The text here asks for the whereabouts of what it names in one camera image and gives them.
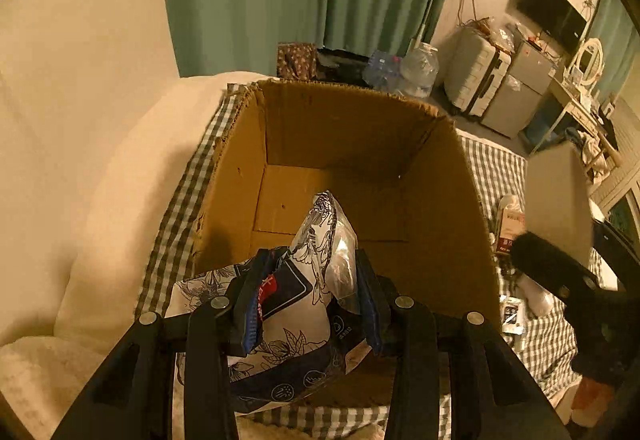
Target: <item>gingham fabric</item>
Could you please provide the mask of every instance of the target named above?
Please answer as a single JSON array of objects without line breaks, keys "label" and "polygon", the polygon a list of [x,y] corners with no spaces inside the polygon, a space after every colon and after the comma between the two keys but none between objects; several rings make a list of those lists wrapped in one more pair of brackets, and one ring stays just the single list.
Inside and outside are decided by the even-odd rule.
[{"label": "gingham fabric", "polygon": [[[230,129],[242,86],[230,84],[228,94],[207,126],[198,149],[186,170],[162,218],[142,282],[136,316],[145,311],[166,311],[172,285],[193,275],[191,227],[200,211],[209,184],[216,145]],[[506,150],[460,136],[478,199],[489,229],[494,228],[498,202],[505,194],[515,194],[524,204],[526,160]],[[600,257],[592,251],[590,269],[602,282]],[[498,268],[501,294],[514,292],[513,282]],[[570,362],[576,353],[572,328],[562,316],[563,304],[556,300],[552,312],[543,318],[527,315],[526,333],[518,354],[547,397],[576,380]],[[321,440],[347,436],[356,429],[377,423],[385,425],[389,408],[337,409],[297,406],[295,404],[248,415],[256,422],[302,430]],[[451,436],[450,396],[440,400],[440,439]]]}]

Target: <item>floral patterned bag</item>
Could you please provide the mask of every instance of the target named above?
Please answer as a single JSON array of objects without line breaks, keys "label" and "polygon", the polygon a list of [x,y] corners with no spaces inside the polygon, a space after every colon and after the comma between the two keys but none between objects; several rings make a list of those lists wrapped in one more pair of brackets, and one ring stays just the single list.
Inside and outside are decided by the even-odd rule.
[{"label": "floral patterned bag", "polygon": [[[350,372],[370,351],[359,315],[358,241],[329,191],[314,204],[289,247],[276,249],[258,291],[262,340],[245,358],[229,357],[232,406],[251,413],[303,398]],[[223,295],[250,262],[174,285],[166,316],[193,311]],[[178,381],[184,354],[178,357]]]}]

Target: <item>gray refrigerator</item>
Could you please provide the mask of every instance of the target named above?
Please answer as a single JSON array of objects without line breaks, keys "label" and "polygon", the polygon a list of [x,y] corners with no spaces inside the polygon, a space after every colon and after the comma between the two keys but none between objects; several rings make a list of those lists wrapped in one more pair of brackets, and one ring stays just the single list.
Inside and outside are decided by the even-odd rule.
[{"label": "gray refrigerator", "polygon": [[[532,45],[523,42],[484,112],[481,124],[509,138],[518,136],[536,113],[556,65]],[[510,81],[512,76],[517,81]]]}]

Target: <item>black tv screen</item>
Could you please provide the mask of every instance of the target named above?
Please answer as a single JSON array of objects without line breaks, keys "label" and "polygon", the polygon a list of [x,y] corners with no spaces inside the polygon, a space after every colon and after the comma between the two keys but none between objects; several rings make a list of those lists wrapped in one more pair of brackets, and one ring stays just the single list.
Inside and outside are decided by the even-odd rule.
[{"label": "black tv screen", "polygon": [[518,9],[558,41],[567,53],[578,47],[586,20],[567,0],[520,0]]}]

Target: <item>gray floor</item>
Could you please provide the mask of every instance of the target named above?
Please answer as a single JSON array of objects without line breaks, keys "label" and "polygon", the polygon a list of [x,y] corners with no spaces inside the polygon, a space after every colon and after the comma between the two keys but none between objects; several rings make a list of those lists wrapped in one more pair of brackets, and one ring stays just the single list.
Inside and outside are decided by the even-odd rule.
[{"label": "gray floor", "polygon": [[443,110],[444,112],[449,113],[449,116],[455,121],[456,127],[460,128],[460,130],[471,133],[472,135],[475,135],[479,138],[491,140],[496,144],[500,144],[501,146],[512,150],[514,153],[519,154],[520,156],[529,156],[529,153],[527,152],[524,144],[518,138],[508,138],[504,135],[501,135],[500,133],[496,133],[495,131],[484,127],[479,122],[466,118],[463,115],[455,115],[455,108],[453,107],[449,99],[447,99],[447,94],[444,92],[444,89],[441,86],[433,89],[428,102],[433,106],[436,106],[437,108]]}]

